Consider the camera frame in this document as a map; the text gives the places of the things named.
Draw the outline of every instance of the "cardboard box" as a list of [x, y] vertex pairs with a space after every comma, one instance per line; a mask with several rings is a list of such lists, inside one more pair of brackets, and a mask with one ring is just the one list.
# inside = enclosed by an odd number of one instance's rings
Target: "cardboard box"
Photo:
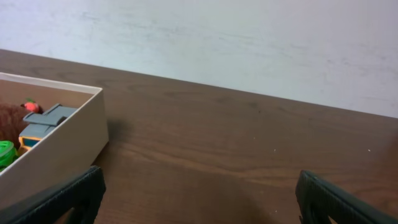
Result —
[[0, 73], [0, 102], [77, 110], [0, 173], [0, 209], [87, 169], [108, 142], [103, 89]]

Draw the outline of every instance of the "tabletop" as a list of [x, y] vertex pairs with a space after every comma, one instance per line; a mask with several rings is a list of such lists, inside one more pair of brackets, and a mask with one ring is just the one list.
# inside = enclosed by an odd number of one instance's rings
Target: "tabletop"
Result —
[[0, 72], [104, 88], [96, 223], [299, 223], [302, 169], [398, 218], [398, 119], [6, 50]]

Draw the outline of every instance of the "toy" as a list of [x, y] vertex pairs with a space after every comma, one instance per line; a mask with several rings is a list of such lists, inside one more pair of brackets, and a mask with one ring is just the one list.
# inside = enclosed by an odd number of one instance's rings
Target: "toy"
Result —
[[0, 172], [18, 158], [17, 149], [10, 141], [0, 141]]
[[29, 113], [24, 117], [24, 121], [30, 123], [20, 134], [19, 142], [21, 144], [19, 153], [23, 154], [41, 139], [51, 133], [59, 124], [72, 115], [75, 108], [69, 108], [57, 103], [43, 114]]
[[30, 98], [27, 98], [26, 100], [27, 103], [21, 106], [33, 113], [43, 113], [43, 109], [34, 100]]

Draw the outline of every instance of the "wall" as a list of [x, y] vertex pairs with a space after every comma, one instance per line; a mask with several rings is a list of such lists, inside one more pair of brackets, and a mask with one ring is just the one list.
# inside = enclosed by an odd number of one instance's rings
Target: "wall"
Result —
[[395, 0], [0, 0], [0, 48], [398, 118], [396, 9]]

